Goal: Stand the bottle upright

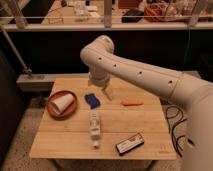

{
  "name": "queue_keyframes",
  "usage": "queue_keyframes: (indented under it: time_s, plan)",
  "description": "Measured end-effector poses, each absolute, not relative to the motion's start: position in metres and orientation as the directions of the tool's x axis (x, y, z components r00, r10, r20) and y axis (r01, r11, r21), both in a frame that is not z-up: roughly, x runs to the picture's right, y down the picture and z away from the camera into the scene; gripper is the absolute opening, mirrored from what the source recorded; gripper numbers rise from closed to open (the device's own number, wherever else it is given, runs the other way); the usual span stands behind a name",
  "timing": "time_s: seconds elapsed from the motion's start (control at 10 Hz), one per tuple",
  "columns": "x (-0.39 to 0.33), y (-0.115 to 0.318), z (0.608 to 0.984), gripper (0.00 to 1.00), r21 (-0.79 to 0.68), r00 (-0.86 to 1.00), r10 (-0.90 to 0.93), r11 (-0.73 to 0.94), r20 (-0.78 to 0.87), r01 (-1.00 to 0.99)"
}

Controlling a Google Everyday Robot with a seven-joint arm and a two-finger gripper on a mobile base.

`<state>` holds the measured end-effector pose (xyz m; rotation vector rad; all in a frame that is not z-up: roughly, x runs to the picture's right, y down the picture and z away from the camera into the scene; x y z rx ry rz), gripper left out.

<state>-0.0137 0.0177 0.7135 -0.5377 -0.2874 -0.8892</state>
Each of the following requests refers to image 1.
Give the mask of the beige wooden gripper tool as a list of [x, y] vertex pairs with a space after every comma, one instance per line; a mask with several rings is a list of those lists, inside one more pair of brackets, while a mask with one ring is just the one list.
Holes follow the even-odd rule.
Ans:
[[109, 100], [112, 100], [113, 99], [113, 91], [112, 91], [112, 88], [110, 86], [107, 86], [107, 87], [104, 87], [102, 89], [103, 93], [107, 96], [107, 98]]

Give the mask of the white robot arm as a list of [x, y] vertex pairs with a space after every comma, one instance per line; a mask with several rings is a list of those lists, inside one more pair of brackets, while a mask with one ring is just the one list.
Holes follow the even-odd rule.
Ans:
[[80, 58], [97, 86], [107, 85], [114, 75], [185, 110], [188, 119], [181, 171], [213, 171], [213, 82], [119, 57], [105, 35], [86, 45]]

